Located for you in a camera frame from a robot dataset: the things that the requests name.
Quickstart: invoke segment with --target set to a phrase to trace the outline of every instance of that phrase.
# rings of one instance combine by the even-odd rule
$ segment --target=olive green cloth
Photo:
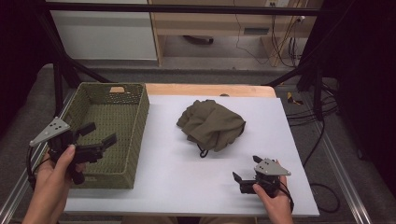
[[[242,134],[246,122],[214,100],[195,101],[178,119],[187,139],[203,150],[220,151]]]

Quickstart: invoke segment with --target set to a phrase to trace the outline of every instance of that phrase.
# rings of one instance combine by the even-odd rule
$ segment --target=hand
[[[285,176],[282,175],[280,177],[280,182],[287,186],[287,180]],[[293,223],[289,197],[284,192],[279,190],[275,198],[271,198],[260,185],[254,184],[253,189],[262,200],[262,203],[267,210],[268,217],[274,224]]]
[[[38,168],[35,193],[30,202],[23,224],[28,223],[56,223],[66,206],[67,194],[72,184],[67,166],[75,155],[75,146],[69,146],[59,160],[48,160]],[[47,153],[43,160],[49,158]],[[76,171],[82,172],[85,164],[78,164]]]

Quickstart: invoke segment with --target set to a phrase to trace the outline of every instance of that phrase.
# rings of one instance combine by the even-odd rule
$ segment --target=finger
[[[76,152],[76,147],[73,145],[70,145],[64,151],[64,153],[61,155],[59,160],[56,162],[55,169],[53,170],[55,176],[64,179],[64,174],[66,173],[67,166],[73,160],[75,152]]]
[[[86,163],[76,164],[76,171],[81,173],[85,171],[86,166],[87,166]]]
[[[268,196],[267,192],[258,184],[253,185],[254,192],[259,196],[259,198],[262,200],[264,205],[269,203],[270,196]]]

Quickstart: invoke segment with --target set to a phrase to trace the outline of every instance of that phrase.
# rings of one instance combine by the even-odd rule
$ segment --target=white table
[[[256,195],[241,194],[232,172],[253,179],[252,156],[278,159],[291,171],[295,217],[318,216],[317,205],[277,98],[152,95],[133,189],[71,189],[70,214],[266,216]],[[195,100],[213,99],[247,122],[244,133],[206,158],[176,126]]]

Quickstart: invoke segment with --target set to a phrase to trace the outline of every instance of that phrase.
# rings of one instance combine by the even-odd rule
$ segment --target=olive green basket
[[[94,122],[96,130],[78,139],[78,145],[101,143],[115,133],[117,143],[98,162],[87,163],[85,182],[78,189],[132,189],[140,145],[149,112],[145,84],[90,83],[78,86],[62,119],[75,131]]]

